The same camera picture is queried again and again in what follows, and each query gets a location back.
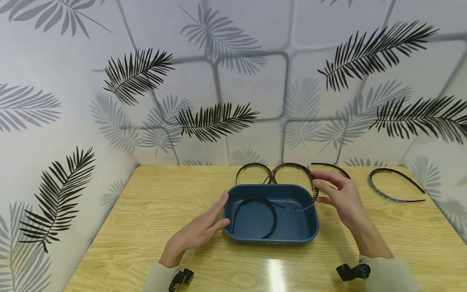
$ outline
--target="table surface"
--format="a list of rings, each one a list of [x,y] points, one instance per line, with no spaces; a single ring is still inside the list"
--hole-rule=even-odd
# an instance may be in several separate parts
[[[374,183],[398,199],[428,199],[400,204],[378,196],[367,183],[375,166],[343,167],[359,186],[375,225],[395,255],[402,257],[423,291],[467,291],[467,247],[425,194],[395,174],[376,174]],[[400,166],[391,167],[413,178]],[[66,292],[140,291],[166,241],[235,184],[239,166],[140,166],[99,231]],[[278,172],[277,181],[311,190],[295,169]],[[239,184],[262,183],[264,172],[250,169]],[[318,236],[301,247],[234,243],[223,231],[182,264],[195,272],[190,292],[363,291],[360,279],[342,282],[335,270],[355,266],[358,250],[335,210],[317,204]]]

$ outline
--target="hand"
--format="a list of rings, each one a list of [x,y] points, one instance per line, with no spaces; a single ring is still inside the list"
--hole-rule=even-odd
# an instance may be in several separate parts
[[[334,206],[340,220],[349,230],[354,230],[356,224],[368,219],[358,194],[357,185],[353,180],[331,171],[310,171],[310,173],[316,178],[313,180],[313,184],[329,196],[318,197],[316,201]],[[330,182],[337,189],[330,187],[319,179]]]
[[[175,233],[167,241],[159,262],[168,268],[178,266],[188,249],[205,244],[216,232],[229,225],[230,220],[227,218],[216,222],[228,198],[229,194],[224,191],[214,205]]]

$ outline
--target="left hand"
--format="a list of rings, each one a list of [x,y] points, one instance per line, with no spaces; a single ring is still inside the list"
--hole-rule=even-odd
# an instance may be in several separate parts
[[[228,218],[216,222],[217,216],[224,208],[228,198],[228,193],[224,191],[214,205],[175,233],[167,241],[159,262],[168,268],[178,266],[183,254],[188,249],[205,244],[219,230],[229,225]]]

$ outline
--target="right hand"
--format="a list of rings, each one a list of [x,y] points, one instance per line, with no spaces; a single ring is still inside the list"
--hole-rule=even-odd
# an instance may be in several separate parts
[[[331,171],[310,171],[310,173],[316,178],[313,184],[329,196],[317,197],[316,201],[336,208],[340,220],[349,230],[354,230],[355,225],[361,220],[368,219],[357,185],[353,180]],[[337,189],[330,187],[320,179],[330,182]]]

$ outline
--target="wrist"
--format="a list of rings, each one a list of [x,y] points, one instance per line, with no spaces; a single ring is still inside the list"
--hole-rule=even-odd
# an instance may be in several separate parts
[[[173,268],[180,265],[183,255],[186,249],[184,249],[180,242],[174,240],[172,237],[165,244],[164,252],[161,255],[159,263],[167,268]]]
[[[373,222],[365,211],[355,212],[349,217],[350,226],[348,228],[352,234],[370,228],[373,225]]]

